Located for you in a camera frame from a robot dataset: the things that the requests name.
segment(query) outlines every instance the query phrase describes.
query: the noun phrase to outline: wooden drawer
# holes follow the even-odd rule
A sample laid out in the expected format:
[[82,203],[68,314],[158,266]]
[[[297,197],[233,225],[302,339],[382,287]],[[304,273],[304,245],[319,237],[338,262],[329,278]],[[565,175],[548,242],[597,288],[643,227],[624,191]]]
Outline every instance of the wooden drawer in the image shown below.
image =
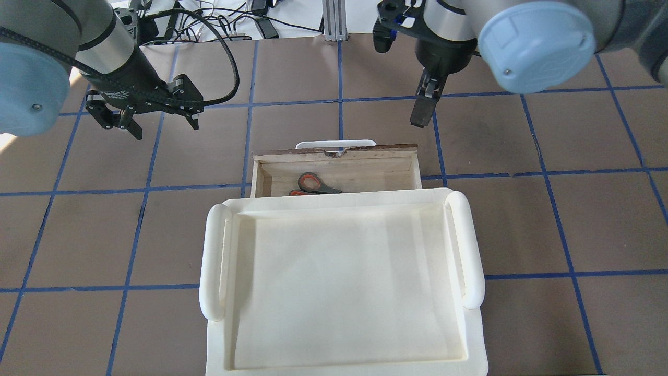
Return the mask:
[[295,149],[253,153],[251,197],[287,196],[303,173],[316,173],[344,193],[420,189],[416,144]]

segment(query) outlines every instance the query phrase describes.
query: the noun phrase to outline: plastic tray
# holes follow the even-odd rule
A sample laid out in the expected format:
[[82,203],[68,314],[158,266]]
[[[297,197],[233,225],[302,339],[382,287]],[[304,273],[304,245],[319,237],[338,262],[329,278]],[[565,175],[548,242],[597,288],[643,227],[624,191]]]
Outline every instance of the plastic tray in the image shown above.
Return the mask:
[[483,296],[460,192],[229,200],[206,222],[206,374],[486,375]]

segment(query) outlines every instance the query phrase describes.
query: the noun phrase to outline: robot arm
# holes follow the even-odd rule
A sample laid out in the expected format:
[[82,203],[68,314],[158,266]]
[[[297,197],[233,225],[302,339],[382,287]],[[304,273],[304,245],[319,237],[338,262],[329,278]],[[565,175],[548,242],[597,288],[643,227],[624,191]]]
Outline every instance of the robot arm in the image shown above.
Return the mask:
[[383,0],[376,51],[395,33],[417,38],[424,71],[411,123],[429,124],[449,74],[475,54],[509,92],[532,93],[577,74],[594,52],[632,47],[654,80],[668,86],[667,0]]
[[[86,95],[86,110],[100,126],[127,129],[138,140],[142,129],[134,114],[179,114],[198,129],[204,106],[224,102],[238,89],[236,64],[215,29],[232,62],[235,86],[225,97],[204,101],[185,74],[169,83],[158,77],[136,33],[128,33],[105,0],[0,0],[0,9],[0,72],[7,77],[0,82],[0,132],[27,136],[49,129],[67,96],[72,66],[95,89]],[[172,9],[153,17],[175,12],[192,13]],[[31,15],[32,22],[20,15]]]

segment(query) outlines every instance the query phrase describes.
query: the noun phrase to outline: tray handle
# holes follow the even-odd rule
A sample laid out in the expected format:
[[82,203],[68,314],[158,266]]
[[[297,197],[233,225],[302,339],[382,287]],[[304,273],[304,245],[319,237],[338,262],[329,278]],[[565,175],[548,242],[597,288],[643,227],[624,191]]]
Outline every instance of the tray handle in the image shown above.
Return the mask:
[[457,245],[462,261],[462,273],[464,275],[462,304],[467,309],[476,309],[480,307],[485,297],[485,275],[482,271],[471,207],[466,196],[462,192],[456,191],[446,197],[444,206],[452,212]]
[[207,320],[220,321],[225,317],[222,291],[222,257],[229,244],[232,227],[232,211],[219,203],[206,217],[202,274],[200,276],[200,308]]
[[374,147],[375,145],[376,143],[373,140],[302,141],[295,146],[295,149]]

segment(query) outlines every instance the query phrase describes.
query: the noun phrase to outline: scissors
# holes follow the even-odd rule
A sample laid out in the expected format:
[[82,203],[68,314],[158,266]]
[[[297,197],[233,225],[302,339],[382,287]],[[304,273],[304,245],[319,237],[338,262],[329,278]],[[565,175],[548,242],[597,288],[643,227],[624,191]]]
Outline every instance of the scissors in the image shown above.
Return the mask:
[[342,190],[332,188],[323,183],[322,179],[314,173],[303,173],[297,179],[299,189],[290,191],[290,196],[322,195],[327,193],[341,193]]

